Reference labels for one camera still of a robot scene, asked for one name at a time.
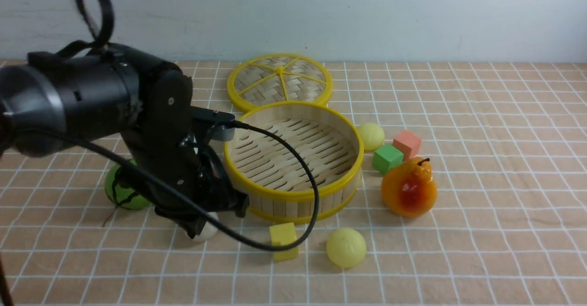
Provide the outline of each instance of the steamer basket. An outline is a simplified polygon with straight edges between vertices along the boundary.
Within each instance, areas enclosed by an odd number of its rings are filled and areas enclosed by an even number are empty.
[[[283,101],[327,105],[332,77],[317,61],[295,54],[277,53],[249,60],[230,74],[228,97],[242,112]]]
[[[304,158],[320,194],[318,219],[332,216],[353,198],[361,182],[363,143],[353,124],[327,107],[279,102],[258,107],[242,122],[277,134]],[[250,197],[250,211],[271,222],[304,224],[314,192],[304,169],[283,145],[260,133],[236,130],[224,145],[233,186]]]

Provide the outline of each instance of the yellow cube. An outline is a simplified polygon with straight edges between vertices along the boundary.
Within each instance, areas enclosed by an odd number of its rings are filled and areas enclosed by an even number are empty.
[[[295,232],[294,223],[276,224],[269,227],[269,235],[272,245],[288,245],[298,239]],[[279,251],[273,253],[274,261],[283,261],[296,258],[299,254],[298,247],[287,251]]]

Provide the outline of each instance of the green cube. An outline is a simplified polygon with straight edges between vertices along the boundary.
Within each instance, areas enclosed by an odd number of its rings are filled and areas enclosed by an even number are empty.
[[[375,151],[373,155],[373,168],[385,175],[395,166],[402,164],[403,153],[393,145],[384,145]]]

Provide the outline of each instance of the white wall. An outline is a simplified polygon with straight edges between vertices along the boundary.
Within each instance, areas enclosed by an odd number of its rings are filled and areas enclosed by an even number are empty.
[[[112,0],[114,41],[168,59],[587,61],[587,0]],[[89,39],[73,0],[0,0],[0,57]]]

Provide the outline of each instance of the pink cube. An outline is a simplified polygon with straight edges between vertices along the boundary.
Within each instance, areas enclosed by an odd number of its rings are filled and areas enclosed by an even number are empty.
[[[404,154],[405,161],[418,154],[422,139],[409,130],[404,130],[393,139],[392,145]]]

